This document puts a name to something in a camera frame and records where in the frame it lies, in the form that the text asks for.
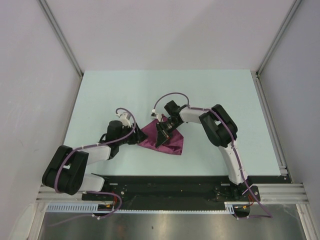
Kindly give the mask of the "purple cloth napkin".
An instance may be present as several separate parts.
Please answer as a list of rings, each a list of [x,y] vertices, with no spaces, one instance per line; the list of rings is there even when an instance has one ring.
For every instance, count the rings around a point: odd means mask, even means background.
[[[154,119],[141,129],[142,132],[147,135],[147,138],[138,145],[140,147],[154,150],[160,153],[181,156],[183,152],[184,137],[177,129],[172,132],[172,136],[168,141],[166,141],[161,146],[156,147],[156,123],[158,122],[158,119]]]

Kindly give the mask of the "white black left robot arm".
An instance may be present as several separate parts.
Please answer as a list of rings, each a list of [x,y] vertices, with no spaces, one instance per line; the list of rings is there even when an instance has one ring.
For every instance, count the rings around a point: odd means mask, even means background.
[[[120,146],[137,145],[147,137],[136,123],[124,125],[119,120],[113,120],[96,144],[76,150],[66,145],[59,146],[42,176],[42,184],[71,196],[79,191],[93,191],[98,199],[105,200],[110,196],[111,188],[104,184],[103,177],[86,174],[87,166],[113,159]]]

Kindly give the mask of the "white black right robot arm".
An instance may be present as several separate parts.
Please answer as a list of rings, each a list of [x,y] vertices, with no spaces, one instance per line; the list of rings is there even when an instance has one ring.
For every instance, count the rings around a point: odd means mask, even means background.
[[[173,137],[173,131],[183,123],[196,123],[202,125],[208,140],[218,147],[228,170],[230,181],[230,194],[242,201],[249,194],[250,185],[248,174],[238,153],[237,132],[238,127],[226,110],[217,104],[212,108],[190,107],[187,104],[179,106],[170,101],[164,106],[169,114],[165,122],[158,122],[155,147],[158,148]]]

